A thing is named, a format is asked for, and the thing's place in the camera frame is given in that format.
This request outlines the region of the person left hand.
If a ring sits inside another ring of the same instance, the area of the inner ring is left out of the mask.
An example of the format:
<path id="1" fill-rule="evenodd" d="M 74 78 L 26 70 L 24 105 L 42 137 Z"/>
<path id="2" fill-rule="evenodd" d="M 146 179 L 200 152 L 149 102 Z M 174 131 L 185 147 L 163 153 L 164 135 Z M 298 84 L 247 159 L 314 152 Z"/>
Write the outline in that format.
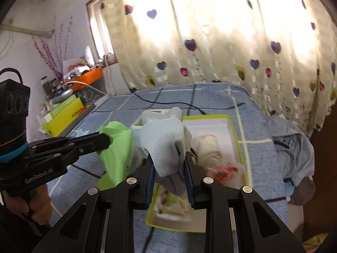
<path id="1" fill-rule="evenodd" d="M 3 192 L 3 199 L 6 207 L 11 213 L 23 217 L 23 213 L 34 211 L 31 218 L 39 225 L 49 223 L 52 216 L 51 200 L 48 194 L 47 184 L 44 184 L 36 189 L 35 195 L 27 203 L 21 197 L 10 197 L 6 191 Z"/>

